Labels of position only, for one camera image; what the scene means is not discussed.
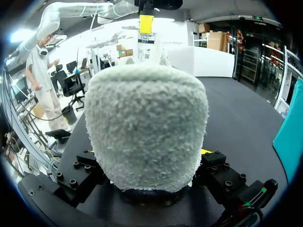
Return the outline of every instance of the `white pants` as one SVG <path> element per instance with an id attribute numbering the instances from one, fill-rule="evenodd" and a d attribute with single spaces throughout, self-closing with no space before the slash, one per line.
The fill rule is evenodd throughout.
<path id="1" fill-rule="evenodd" d="M 54 119 L 62 114 L 60 103 L 54 89 L 46 92 L 35 92 L 35 95 L 40 105 L 44 108 L 48 119 Z M 63 116 L 55 120 L 48 121 L 48 123 L 52 131 L 58 129 L 67 131 L 69 128 L 69 125 Z"/>

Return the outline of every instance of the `yellow tape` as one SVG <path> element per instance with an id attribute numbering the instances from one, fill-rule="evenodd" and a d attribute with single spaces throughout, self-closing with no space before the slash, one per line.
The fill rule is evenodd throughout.
<path id="1" fill-rule="evenodd" d="M 151 34 L 152 33 L 152 15 L 140 15 L 140 33 Z"/>
<path id="2" fill-rule="evenodd" d="M 201 149 L 201 154 L 205 155 L 205 153 L 212 153 L 212 151 Z"/>

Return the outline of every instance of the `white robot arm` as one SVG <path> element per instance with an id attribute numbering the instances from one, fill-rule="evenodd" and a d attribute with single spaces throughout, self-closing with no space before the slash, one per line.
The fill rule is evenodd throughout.
<path id="1" fill-rule="evenodd" d="M 109 23 L 114 19 L 138 12 L 138 7 L 123 0 L 116 5 L 112 3 L 63 3 L 55 2 L 45 8 L 42 14 L 40 25 L 34 34 L 22 42 L 18 48 L 9 56 L 9 68 L 23 64 L 34 46 L 47 35 L 55 32 L 60 26 L 62 17 L 84 17 L 98 14 L 98 23 Z"/>

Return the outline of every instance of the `person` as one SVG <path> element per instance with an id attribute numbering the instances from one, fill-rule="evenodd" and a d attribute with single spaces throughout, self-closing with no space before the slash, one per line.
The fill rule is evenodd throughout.
<path id="1" fill-rule="evenodd" d="M 49 63 L 48 51 L 45 45 L 51 40 L 53 35 L 48 35 L 42 39 L 30 52 L 26 62 L 26 78 L 31 83 L 31 89 L 44 108 L 52 131 L 63 129 L 71 132 L 72 127 L 68 125 L 62 116 L 60 103 L 54 90 L 48 69 L 57 65 L 59 60 Z"/>

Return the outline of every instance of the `fluffy fabric cover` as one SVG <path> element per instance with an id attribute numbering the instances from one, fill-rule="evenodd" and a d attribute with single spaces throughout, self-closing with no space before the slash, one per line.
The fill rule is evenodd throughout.
<path id="1" fill-rule="evenodd" d="M 96 159 L 121 190 L 177 192 L 199 167 L 208 103 L 203 84 L 185 72 L 102 70 L 89 82 L 85 115 Z"/>

